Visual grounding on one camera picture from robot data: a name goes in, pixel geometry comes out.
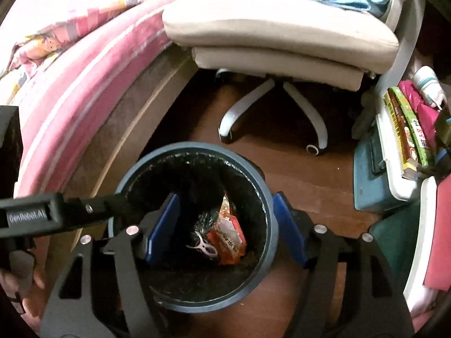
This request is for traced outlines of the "person's left hand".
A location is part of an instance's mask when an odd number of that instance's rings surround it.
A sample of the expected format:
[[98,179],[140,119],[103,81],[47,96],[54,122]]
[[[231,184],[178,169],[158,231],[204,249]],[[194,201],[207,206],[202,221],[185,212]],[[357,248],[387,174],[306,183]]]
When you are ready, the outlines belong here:
[[[40,265],[33,270],[32,285],[26,297],[22,298],[25,312],[32,317],[41,317],[46,305],[45,271]],[[1,270],[1,287],[8,297],[14,297],[19,292],[19,279],[16,275],[4,269]]]

